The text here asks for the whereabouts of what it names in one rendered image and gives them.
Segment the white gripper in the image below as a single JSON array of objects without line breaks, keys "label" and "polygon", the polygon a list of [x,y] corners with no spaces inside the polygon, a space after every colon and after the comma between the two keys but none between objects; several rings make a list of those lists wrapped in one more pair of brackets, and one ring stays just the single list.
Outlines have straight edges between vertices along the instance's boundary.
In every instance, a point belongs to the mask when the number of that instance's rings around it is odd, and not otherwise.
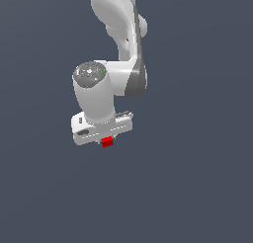
[{"label": "white gripper", "polygon": [[118,134],[132,130],[133,113],[126,111],[116,114],[110,121],[104,124],[94,125],[86,121],[81,112],[71,119],[73,140],[77,145],[90,142],[102,143],[101,139],[111,136],[116,138]]}]

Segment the red cube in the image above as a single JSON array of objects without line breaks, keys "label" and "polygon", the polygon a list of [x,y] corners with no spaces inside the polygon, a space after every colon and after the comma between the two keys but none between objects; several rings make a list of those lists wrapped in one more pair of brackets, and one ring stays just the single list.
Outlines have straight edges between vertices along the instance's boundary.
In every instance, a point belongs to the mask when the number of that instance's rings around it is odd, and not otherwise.
[{"label": "red cube", "polygon": [[111,136],[104,137],[101,139],[102,145],[108,147],[114,144],[114,139]]}]

